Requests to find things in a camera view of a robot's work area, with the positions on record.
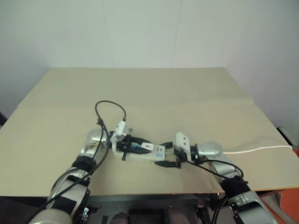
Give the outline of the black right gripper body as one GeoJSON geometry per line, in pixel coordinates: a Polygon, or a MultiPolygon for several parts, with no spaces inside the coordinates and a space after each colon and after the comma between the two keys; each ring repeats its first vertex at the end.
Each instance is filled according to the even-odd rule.
{"type": "Polygon", "coordinates": [[[181,168],[181,163],[187,161],[187,154],[183,149],[174,149],[174,154],[176,156],[176,167],[181,168]]]}

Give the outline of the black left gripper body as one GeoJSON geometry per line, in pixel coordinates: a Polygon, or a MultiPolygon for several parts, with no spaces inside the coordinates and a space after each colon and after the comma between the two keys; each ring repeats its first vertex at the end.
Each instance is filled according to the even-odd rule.
{"type": "Polygon", "coordinates": [[[121,160],[125,161],[128,153],[134,152],[133,148],[131,148],[131,138],[125,137],[123,140],[117,142],[116,151],[122,153],[121,160]]]}

